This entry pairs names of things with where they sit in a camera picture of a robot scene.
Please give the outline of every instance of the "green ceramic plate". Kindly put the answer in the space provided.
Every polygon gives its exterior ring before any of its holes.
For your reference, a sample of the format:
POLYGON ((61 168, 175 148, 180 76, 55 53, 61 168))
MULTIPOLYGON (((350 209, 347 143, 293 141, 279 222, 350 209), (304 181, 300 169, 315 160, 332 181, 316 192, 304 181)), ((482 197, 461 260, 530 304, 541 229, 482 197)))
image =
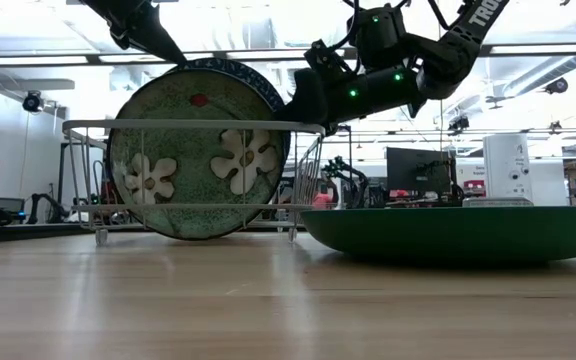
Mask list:
POLYGON ((407 261, 576 257, 576 207, 308 211, 308 231, 350 255, 407 261))
MULTIPOLYGON (((281 105, 276 90, 253 69, 202 59, 142 87, 117 118, 272 120, 281 105)), ((235 204, 243 202, 244 193, 247 203, 267 204, 281 178, 289 134, 246 131, 246 151, 243 138, 237 130, 148 129, 142 151, 141 130, 113 129, 110 172, 126 204, 235 204)), ((133 214, 164 235, 204 240, 238 230, 259 212, 158 209, 133 214)))

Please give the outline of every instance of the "computer monitor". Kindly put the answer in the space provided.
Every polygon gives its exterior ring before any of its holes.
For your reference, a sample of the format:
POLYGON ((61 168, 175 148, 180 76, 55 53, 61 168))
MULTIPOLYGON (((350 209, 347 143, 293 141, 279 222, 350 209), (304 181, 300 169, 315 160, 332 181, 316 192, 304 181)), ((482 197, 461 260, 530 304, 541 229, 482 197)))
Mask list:
POLYGON ((418 192, 450 191, 450 153, 432 150, 388 148, 388 190, 418 192))

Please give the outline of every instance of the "wire dish rack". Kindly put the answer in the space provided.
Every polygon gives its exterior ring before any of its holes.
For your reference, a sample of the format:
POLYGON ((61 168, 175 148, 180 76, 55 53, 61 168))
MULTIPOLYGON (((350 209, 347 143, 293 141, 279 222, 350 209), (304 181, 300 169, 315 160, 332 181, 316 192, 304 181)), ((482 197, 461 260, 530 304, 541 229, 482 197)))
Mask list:
MULTIPOLYGON (((258 209, 258 210, 277 210, 286 215, 284 221, 259 221, 251 222, 242 219, 242 228, 248 227, 268 227, 277 229, 288 229, 290 241, 294 241, 297 228, 302 224, 299 213, 305 210, 311 210, 312 200, 317 190, 317 179, 319 177, 319 161, 321 159, 321 147, 325 135, 325 129, 319 125, 302 124, 298 122, 285 121, 252 121, 252 120, 186 120, 186 119, 168 119, 168 120, 149 120, 149 119, 117 119, 117 120, 69 120, 63 123, 63 133, 69 143, 71 168, 75 186, 75 196, 87 200, 87 204, 76 204, 72 210, 78 214, 78 220, 82 226, 91 231, 95 231, 97 245, 105 245, 108 240, 108 230, 110 229, 135 229, 136 226, 148 229, 147 212, 162 209, 184 209, 184 210, 206 210, 206 209, 258 209), (284 168, 286 171, 294 172, 293 193, 286 203, 278 203, 275 196, 271 203, 251 203, 246 199, 246 192, 243 193, 241 203, 157 203, 157 204, 120 204, 120 203, 99 203, 93 204, 95 191, 100 194, 98 179, 96 175, 96 165, 99 161, 92 162, 91 167, 90 149, 91 146, 104 150, 104 162, 108 159, 106 154, 106 144, 102 141, 90 138, 90 129, 102 128, 106 133, 109 129, 138 129, 141 130, 141 153, 144 153, 144 133, 148 129, 219 129, 219 130, 237 130, 243 134, 243 153, 246 153, 246 130, 268 130, 268 131, 285 131, 291 132, 292 145, 294 153, 287 159, 284 168), (314 138, 307 150, 301 157, 298 149, 299 134, 309 134, 308 139, 314 138), (81 145, 82 168, 78 169, 75 160, 75 149, 73 145, 81 145), (80 194, 77 184, 78 170, 83 171, 85 179, 85 194, 80 194), (127 212, 139 213, 143 219, 140 225, 135 224, 116 224, 110 220, 106 221, 108 214, 126 214, 127 212)), ((102 164, 103 169, 107 169, 107 164, 102 164)), ((145 187, 146 179, 142 178, 142 188, 145 187)), ((244 187, 246 176, 243 176, 244 187)))

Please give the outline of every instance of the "green tray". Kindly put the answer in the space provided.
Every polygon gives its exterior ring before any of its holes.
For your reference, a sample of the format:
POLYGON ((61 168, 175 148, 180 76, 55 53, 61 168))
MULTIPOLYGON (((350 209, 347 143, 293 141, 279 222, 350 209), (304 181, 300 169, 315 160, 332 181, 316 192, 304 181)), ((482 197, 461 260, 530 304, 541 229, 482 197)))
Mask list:
POLYGON ((576 207, 307 211, 322 244, 407 261, 543 262, 576 257, 576 207))

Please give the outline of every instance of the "wooden table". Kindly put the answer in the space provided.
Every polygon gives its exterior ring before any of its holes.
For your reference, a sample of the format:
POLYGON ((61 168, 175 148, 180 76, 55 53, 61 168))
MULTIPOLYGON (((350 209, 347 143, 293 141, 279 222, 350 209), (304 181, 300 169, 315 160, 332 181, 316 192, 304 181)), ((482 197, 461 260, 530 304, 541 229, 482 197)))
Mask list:
POLYGON ((0 243, 0 359, 576 359, 576 260, 397 268, 277 234, 0 243))

